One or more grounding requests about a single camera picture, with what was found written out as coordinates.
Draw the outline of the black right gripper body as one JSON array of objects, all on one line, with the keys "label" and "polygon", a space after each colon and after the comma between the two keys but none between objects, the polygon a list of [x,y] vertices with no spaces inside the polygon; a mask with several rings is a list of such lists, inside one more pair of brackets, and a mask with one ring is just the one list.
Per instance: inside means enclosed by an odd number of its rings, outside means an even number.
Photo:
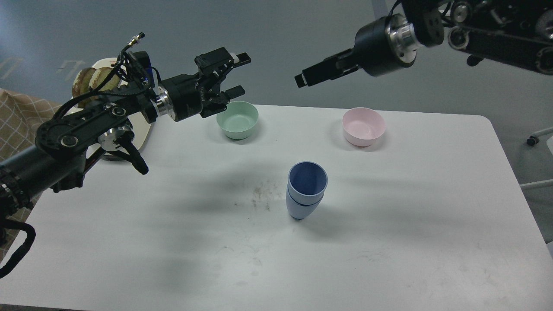
[{"label": "black right gripper body", "polygon": [[344,73],[362,69],[378,77],[413,65],[417,38],[405,16],[384,16],[358,30],[354,46],[339,57],[336,67]]}]

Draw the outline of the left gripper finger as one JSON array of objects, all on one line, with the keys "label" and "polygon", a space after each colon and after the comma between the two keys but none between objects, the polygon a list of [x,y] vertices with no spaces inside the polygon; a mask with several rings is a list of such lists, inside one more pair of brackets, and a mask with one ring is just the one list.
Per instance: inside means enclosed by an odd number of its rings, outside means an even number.
[{"label": "left gripper finger", "polygon": [[208,85],[222,83],[233,69],[249,63],[251,58],[247,53],[230,53],[226,48],[217,48],[195,57],[199,81]]},{"label": "left gripper finger", "polygon": [[204,92],[203,118],[207,118],[226,111],[229,102],[237,97],[243,96],[244,94],[245,89],[240,85],[226,91],[221,91],[217,94]]}]

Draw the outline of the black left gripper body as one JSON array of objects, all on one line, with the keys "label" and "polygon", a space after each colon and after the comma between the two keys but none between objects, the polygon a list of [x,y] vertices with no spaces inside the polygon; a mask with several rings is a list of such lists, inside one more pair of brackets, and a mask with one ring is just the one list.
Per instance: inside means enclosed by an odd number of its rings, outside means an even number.
[{"label": "black left gripper body", "polygon": [[160,82],[170,101],[169,115],[180,122],[199,114],[202,118],[216,115],[219,103],[214,99],[214,91],[219,90],[217,82],[212,77],[200,77],[181,74]]}]

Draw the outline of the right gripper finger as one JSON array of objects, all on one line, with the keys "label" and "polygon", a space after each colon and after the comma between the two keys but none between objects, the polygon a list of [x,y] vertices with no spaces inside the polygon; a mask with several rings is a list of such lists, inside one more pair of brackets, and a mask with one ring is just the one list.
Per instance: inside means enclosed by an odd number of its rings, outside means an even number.
[{"label": "right gripper finger", "polygon": [[353,49],[334,54],[323,61],[302,70],[294,76],[297,87],[314,86],[330,79],[338,79],[358,70]]}]

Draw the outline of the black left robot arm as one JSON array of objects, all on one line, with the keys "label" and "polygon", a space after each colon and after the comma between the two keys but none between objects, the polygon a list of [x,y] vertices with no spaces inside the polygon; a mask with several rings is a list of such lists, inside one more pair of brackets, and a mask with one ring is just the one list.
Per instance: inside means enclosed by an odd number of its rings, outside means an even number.
[{"label": "black left robot arm", "polygon": [[11,216],[46,189],[55,193],[82,187],[86,173],[106,153],[130,162],[146,175],[148,166],[133,144],[129,117],[141,113],[149,124],[168,115],[179,122],[195,115],[219,114],[245,94],[241,86],[222,91],[221,83],[235,68],[249,64],[247,53],[224,47],[195,57],[198,71],[168,79],[154,78],[145,51],[131,52],[144,38],[139,33],[122,48],[115,64],[96,87],[74,96],[38,127],[34,145],[1,163],[1,232],[25,232],[24,242],[1,267],[6,277],[29,252],[35,228]]}]

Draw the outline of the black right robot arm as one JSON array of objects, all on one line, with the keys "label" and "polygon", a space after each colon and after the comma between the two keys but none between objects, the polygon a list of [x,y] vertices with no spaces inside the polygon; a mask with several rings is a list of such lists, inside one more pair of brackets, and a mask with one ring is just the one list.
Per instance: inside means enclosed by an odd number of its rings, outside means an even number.
[{"label": "black right robot arm", "polygon": [[354,46],[303,69],[298,87],[314,86],[357,70],[378,77],[409,68],[417,50],[444,41],[468,54],[471,67],[488,59],[552,75],[550,0],[397,0],[391,10],[361,27]]}]

